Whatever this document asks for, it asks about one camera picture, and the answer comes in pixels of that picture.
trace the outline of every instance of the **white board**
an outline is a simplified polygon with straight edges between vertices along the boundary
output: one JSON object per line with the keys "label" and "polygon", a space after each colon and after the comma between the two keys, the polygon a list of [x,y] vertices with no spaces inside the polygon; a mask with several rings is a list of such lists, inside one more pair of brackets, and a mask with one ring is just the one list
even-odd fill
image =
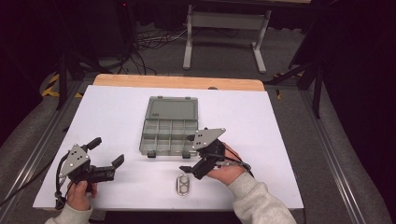
{"label": "white board", "polygon": [[[252,173],[265,182],[270,193],[288,208],[303,208],[303,202],[278,129],[273,108],[265,91],[209,91],[190,89],[90,86],[49,168],[34,207],[55,205],[55,173],[61,157],[74,144],[88,144],[101,137],[103,143],[88,151],[91,164],[109,166],[120,154],[125,162],[115,180],[99,184],[95,209],[145,211],[232,210],[233,195],[218,180],[189,174],[190,192],[179,196],[180,165],[193,166],[198,158],[142,156],[139,144],[150,96],[198,98],[199,129],[225,128],[219,140],[236,150],[251,165]],[[62,193],[66,193],[67,182]]]}

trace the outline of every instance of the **metal stand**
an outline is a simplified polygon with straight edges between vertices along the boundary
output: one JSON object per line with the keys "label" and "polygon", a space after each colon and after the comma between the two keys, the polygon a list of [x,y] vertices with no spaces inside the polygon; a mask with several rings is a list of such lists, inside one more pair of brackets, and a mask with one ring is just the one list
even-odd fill
{"label": "metal stand", "polygon": [[259,35],[256,42],[251,43],[253,53],[256,59],[259,72],[264,74],[266,72],[264,62],[262,60],[262,53],[260,47],[262,46],[262,39],[267,30],[268,22],[270,20],[271,10],[267,10],[265,15],[240,15],[228,13],[209,13],[209,12],[193,12],[192,5],[189,5],[189,12],[187,16],[187,42],[184,53],[183,69],[189,70],[191,68],[192,55],[192,27],[211,27],[211,28],[229,28],[229,29],[244,29],[244,30],[258,30]]}
{"label": "metal stand", "polygon": [[314,90],[314,99],[312,101],[312,109],[314,110],[315,116],[317,119],[320,119],[319,115],[319,103],[320,103],[320,94],[321,94],[321,86],[322,86],[322,80],[323,80],[323,74],[322,71],[320,70],[320,65],[319,62],[315,63],[308,63],[305,65],[301,65],[299,67],[296,67],[289,72],[283,74],[280,77],[276,77],[270,81],[265,81],[263,82],[264,85],[276,85],[290,77],[294,77],[297,74],[304,72],[303,76],[301,79],[297,82],[297,87],[299,90],[306,91],[308,90],[309,86],[312,84],[312,82],[315,81],[315,90]]}

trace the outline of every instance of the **metal frame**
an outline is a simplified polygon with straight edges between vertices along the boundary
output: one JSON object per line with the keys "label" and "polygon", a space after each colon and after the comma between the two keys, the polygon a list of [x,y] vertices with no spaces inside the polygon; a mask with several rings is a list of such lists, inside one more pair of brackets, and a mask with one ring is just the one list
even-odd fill
{"label": "metal frame", "polygon": [[230,28],[244,30],[258,30],[256,42],[251,43],[259,72],[265,74],[266,69],[262,60],[260,48],[271,17],[271,10],[266,10],[264,15],[241,15],[228,13],[194,12],[189,5],[187,16],[187,42],[184,53],[183,69],[191,68],[192,55],[192,27]]}
{"label": "metal frame", "polygon": [[299,93],[303,99],[303,102],[310,115],[310,118],[313,121],[318,137],[320,138],[320,141],[323,146],[324,157],[327,163],[329,164],[330,170],[332,171],[332,176],[334,177],[335,184],[337,185],[341,197],[344,200],[344,203],[346,205],[346,210],[349,213],[352,223],[365,224],[366,222],[364,220],[364,217],[361,213],[358,203],[356,202],[355,196],[353,195],[347,177],[345,176],[344,171],[339,161],[337,160],[335,152],[332,148],[332,144],[330,143],[329,137],[326,134],[326,131],[324,130],[324,127],[320,119],[316,118],[315,113],[311,109],[312,103],[308,91],[299,91]]}
{"label": "metal frame", "polygon": [[[53,136],[55,129],[61,120],[61,118],[64,115],[64,112],[67,110],[67,107],[70,105],[70,102],[73,100],[73,96],[76,95],[78,92],[79,86],[81,82],[80,81],[75,81],[72,83],[70,86],[70,91],[67,97],[67,100],[64,102],[64,106],[62,107],[61,110],[56,110],[51,121],[49,122],[49,126],[47,129],[44,131],[43,135],[41,136],[40,140],[38,141],[37,145],[35,146],[35,149],[32,151],[32,154],[30,155],[29,159],[21,169],[17,179],[14,182],[14,185],[11,187],[9,190],[8,195],[10,195],[12,192],[16,191],[19,189],[22,185],[27,183],[30,178],[33,176],[35,169],[37,168],[38,164],[41,161],[41,158],[43,157],[44,153],[46,152],[49,144],[51,137]],[[17,205],[18,200],[20,199],[21,195],[23,193],[23,190],[21,190],[17,195],[15,195],[14,198],[12,198],[8,203],[4,204],[0,208],[0,223],[6,223],[8,217],[14,210],[14,207]]]}

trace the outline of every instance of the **metal bracket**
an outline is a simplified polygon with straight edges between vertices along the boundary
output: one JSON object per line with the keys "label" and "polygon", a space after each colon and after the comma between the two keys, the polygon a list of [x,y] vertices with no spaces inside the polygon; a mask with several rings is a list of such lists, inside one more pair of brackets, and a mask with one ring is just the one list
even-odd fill
{"label": "metal bracket", "polygon": [[69,151],[66,161],[64,162],[64,166],[62,167],[59,177],[62,178],[67,176],[89,159],[90,156],[88,156],[84,149],[77,144],[73,145],[72,149]]}
{"label": "metal bracket", "polygon": [[196,132],[192,148],[195,150],[209,146],[219,136],[225,133],[225,129],[204,129]]}

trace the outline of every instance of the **dark background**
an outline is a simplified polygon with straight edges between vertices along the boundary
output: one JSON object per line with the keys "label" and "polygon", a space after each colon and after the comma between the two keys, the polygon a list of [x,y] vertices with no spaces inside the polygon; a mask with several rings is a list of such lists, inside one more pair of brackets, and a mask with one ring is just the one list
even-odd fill
{"label": "dark background", "polygon": [[[58,15],[52,3],[4,1],[0,7],[0,145],[41,102],[38,89],[44,78],[57,69],[64,48],[61,41],[64,30],[57,30],[47,20]],[[59,12],[67,18],[64,22],[70,28],[70,39],[74,40],[66,46],[95,60],[99,52],[105,51],[99,49],[108,49],[108,46],[100,46],[92,40],[89,20],[81,16],[89,10],[84,11],[81,5],[78,5],[79,11],[70,10],[73,4],[70,1]],[[324,1],[312,3],[321,4],[325,5]],[[133,12],[143,24],[155,22],[158,28],[178,29],[186,18],[185,8],[138,4]],[[334,14],[336,16],[324,13],[315,20],[315,13],[274,10],[270,26],[310,30],[295,56],[296,64],[308,63],[323,49],[330,49],[322,64],[327,91],[350,143],[395,221],[395,1],[339,1],[335,9],[341,12]],[[120,27],[118,40],[114,39],[113,43],[120,43],[125,37],[123,25],[119,15],[110,16]],[[123,47],[118,45],[115,49],[120,50],[106,53],[117,57]]]}

